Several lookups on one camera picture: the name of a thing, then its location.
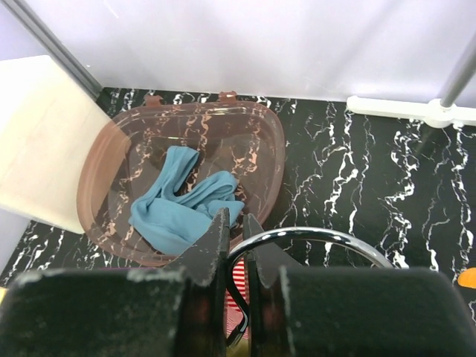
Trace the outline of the red white striped top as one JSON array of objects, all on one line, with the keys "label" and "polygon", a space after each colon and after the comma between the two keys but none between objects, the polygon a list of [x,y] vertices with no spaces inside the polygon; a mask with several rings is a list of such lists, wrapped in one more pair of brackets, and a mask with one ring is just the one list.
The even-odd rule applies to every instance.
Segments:
[{"label": "red white striped top", "polygon": [[237,345],[247,332],[249,325],[249,306],[246,300],[246,273],[245,261],[239,258],[234,263],[229,264],[227,276],[227,291],[234,305],[241,312],[241,320],[236,323],[227,337],[229,347]]}]

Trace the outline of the orange plastic hanger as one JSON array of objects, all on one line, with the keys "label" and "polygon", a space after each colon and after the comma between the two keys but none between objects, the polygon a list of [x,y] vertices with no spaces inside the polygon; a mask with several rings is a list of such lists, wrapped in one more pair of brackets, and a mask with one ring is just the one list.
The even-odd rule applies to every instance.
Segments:
[{"label": "orange plastic hanger", "polygon": [[468,289],[476,289],[476,268],[471,267],[460,273],[457,283]]}]

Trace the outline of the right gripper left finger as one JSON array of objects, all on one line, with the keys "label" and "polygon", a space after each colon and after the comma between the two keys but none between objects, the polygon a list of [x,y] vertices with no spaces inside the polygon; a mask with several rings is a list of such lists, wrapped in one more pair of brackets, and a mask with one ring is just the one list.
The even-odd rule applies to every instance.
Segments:
[{"label": "right gripper left finger", "polygon": [[27,271],[1,303],[3,356],[224,356],[228,209],[162,268]]}]

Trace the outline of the blue tank top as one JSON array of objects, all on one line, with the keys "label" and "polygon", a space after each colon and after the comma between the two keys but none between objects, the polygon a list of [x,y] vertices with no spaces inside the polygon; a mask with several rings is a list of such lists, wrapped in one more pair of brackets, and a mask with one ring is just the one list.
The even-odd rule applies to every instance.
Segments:
[{"label": "blue tank top", "polygon": [[199,152],[171,146],[164,166],[148,191],[131,205],[129,224],[162,254],[178,256],[202,237],[221,208],[233,225],[245,207],[235,198],[238,181],[226,170],[212,174],[190,192],[178,195]]}]

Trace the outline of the yellow plastic hanger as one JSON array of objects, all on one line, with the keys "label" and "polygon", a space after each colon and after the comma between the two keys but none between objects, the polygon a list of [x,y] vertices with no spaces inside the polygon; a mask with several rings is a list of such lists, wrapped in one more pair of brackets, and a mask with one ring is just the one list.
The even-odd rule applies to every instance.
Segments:
[{"label": "yellow plastic hanger", "polygon": [[242,256],[249,251],[260,247],[261,245],[275,242],[281,237],[332,243],[356,252],[369,260],[377,268],[393,268],[393,265],[385,258],[385,256],[379,253],[374,247],[349,234],[327,228],[288,227],[265,231],[253,235],[251,238],[239,243],[227,256],[227,274],[229,272],[230,263],[234,263],[239,258],[242,258]]}]

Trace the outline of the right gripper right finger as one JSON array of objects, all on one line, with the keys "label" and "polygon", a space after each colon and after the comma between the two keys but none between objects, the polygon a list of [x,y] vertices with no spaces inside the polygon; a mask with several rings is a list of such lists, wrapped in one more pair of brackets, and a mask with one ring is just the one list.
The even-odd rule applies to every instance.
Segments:
[{"label": "right gripper right finger", "polygon": [[245,261],[251,356],[475,354],[475,325],[442,274],[305,267],[274,243]]}]

